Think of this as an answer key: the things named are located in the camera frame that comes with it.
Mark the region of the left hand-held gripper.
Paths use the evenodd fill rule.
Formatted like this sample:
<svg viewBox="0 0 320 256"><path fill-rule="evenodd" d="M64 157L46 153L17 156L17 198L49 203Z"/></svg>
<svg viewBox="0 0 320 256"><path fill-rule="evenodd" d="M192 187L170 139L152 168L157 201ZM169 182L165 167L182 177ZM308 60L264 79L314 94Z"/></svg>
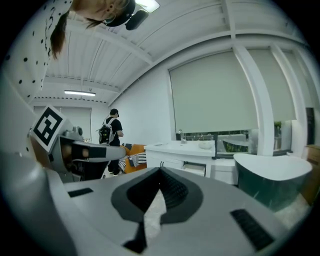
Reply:
<svg viewBox="0 0 320 256"><path fill-rule="evenodd" d="M55 107L43 108L29 131L35 159L58 173L63 182L101 179L109 161L125 157L120 146L86 141L75 126Z"/></svg>

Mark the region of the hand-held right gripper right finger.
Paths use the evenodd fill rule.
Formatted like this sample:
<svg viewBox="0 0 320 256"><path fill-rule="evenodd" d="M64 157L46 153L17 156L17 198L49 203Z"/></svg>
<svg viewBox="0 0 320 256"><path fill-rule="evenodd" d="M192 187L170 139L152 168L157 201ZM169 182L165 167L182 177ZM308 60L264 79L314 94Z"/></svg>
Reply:
<svg viewBox="0 0 320 256"><path fill-rule="evenodd" d="M274 213L235 186L173 169L175 174L197 184L203 202L187 221L163 224L146 249L148 256L251 256L256 250L232 217L246 210L274 239L288 233Z"/></svg>

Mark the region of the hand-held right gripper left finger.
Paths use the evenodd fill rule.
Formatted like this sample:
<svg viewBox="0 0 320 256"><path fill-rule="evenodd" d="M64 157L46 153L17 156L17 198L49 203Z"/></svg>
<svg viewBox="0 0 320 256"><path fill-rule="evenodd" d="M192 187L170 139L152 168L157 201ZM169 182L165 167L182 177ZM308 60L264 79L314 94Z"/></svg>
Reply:
<svg viewBox="0 0 320 256"><path fill-rule="evenodd" d="M64 188L69 193L81 189L92 192L72 197L72 201L88 221L109 240L122 249L127 246L131 252L143 254L161 232L162 192L157 188L150 193L151 201L142 213L142 222L123 219L112 204L112 194L117 187L144 174L143 170L105 179L69 182Z"/></svg>

